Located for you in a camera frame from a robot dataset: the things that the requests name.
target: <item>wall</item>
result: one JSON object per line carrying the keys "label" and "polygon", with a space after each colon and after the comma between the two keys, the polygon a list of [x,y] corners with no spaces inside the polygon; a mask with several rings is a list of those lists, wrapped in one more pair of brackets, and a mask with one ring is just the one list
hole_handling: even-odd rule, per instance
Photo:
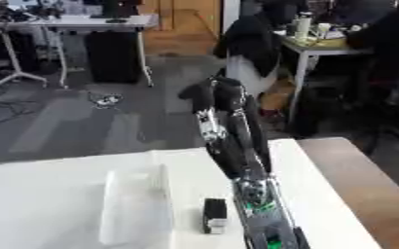
{"label": "wall", "polygon": [[224,0],[224,33],[238,19],[240,13],[240,0]]}
{"label": "wall", "polygon": [[[175,10],[196,10],[198,15],[203,20],[204,24],[210,31],[218,37],[220,32],[220,8],[221,0],[143,0],[144,6],[141,10],[145,12],[155,11],[161,1],[163,9],[171,8],[171,3],[174,1]],[[238,19],[240,0],[222,0],[225,6],[224,13],[224,30]]]}

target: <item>robotic arm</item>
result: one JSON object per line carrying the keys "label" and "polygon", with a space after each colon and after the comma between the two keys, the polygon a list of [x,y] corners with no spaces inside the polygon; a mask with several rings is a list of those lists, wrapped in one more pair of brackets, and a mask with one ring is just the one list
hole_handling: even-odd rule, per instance
{"label": "robotic arm", "polygon": [[[185,89],[180,97],[192,100],[209,155],[230,180],[244,183],[250,202],[264,204],[271,159],[254,98],[239,81],[223,77]],[[226,114],[224,124],[218,112]]]}
{"label": "robotic arm", "polygon": [[308,248],[271,177],[268,142],[255,99],[239,81],[224,77],[208,78],[179,97],[192,101],[206,150],[233,183],[248,247]]}

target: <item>chair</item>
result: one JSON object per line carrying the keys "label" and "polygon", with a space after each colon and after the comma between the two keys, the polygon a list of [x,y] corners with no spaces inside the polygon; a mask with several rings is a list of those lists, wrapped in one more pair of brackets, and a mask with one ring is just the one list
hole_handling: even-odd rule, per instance
{"label": "chair", "polygon": [[393,90],[375,90],[378,91],[377,97],[371,98],[362,108],[363,117],[368,121],[366,132],[371,138],[363,149],[368,155],[377,149],[384,134],[391,134],[399,139],[399,83]]}

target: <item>white cup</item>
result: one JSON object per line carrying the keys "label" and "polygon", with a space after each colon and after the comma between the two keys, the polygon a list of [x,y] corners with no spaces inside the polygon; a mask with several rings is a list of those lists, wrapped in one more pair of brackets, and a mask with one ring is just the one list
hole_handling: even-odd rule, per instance
{"label": "white cup", "polygon": [[325,39],[330,29],[331,29],[330,23],[319,23],[317,25],[317,38]]}

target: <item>white table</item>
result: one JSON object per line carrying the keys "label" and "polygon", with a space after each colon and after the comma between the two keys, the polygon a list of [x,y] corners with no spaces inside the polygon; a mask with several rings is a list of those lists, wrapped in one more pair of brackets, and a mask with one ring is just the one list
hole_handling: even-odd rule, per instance
{"label": "white table", "polygon": [[297,72],[295,75],[295,93],[290,105],[290,119],[289,123],[292,123],[295,114],[300,93],[304,87],[306,73],[308,69],[308,58],[310,56],[333,56],[333,55],[352,55],[352,54],[368,54],[370,50],[353,50],[349,47],[321,47],[321,46],[304,46],[298,43],[294,38],[281,36],[282,44],[290,49],[291,51],[299,55]]}
{"label": "white table", "polygon": [[51,30],[55,34],[55,45],[57,46],[58,54],[60,57],[61,63],[61,74],[59,83],[60,85],[68,89],[69,86],[66,84],[66,77],[68,73],[68,67],[66,64],[66,58],[63,51],[63,44],[61,42],[61,33],[66,30],[119,30],[126,32],[137,32],[137,44],[140,56],[140,63],[142,71],[147,78],[148,86],[152,87],[153,81],[151,79],[151,69],[147,66],[146,57],[145,57],[145,49],[143,44],[143,35],[142,30],[144,28],[153,27],[158,24],[158,16],[157,15],[140,15],[140,16],[131,16],[127,22],[125,23],[106,23],[106,18],[90,18],[90,16],[74,16],[74,15],[64,15],[61,16],[61,19],[37,19],[32,21],[24,21],[24,22],[0,22],[0,33],[5,42],[6,48],[8,50],[9,56],[14,66],[15,73],[3,80],[0,81],[0,86],[4,83],[12,80],[17,77],[27,77],[34,80],[39,80],[44,83],[44,86],[47,83],[47,80],[35,76],[30,75],[28,73],[22,72],[19,66],[19,62],[17,60],[17,55],[14,51],[13,45],[10,41],[10,37],[7,33],[8,30],[17,28],[17,27],[27,27],[27,26],[35,26],[41,27],[48,30]]}
{"label": "white table", "polygon": [[[347,249],[358,245],[380,249],[294,140],[276,140],[270,142],[270,147],[285,201],[311,248]],[[151,226],[138,225],[139,231],[121,232],[143,234],[141,241],[153,241],[151,245],[116,248],[245,248],[230,183],[200,148],[0,165],[0,249],[107,248],[98,241],[98,230],[99,216],[105,208],[105,177],[112,170],[130,183],[139,182],[125,188],[126,192],[120,194],[122,199],[134,193],[145,195],[143,186],[147,184],[142,180],[160,172],[172,210],[171,231],[167,233],[155,236],[156,228],[161,227],[157,225],[164,222],[156,215],[162,211],[160,208],[137,214],[139,221],[140,217],[155,217]],[[225,234],[206,235],[200,231],[205,197],[227,199],[230,221]]]}

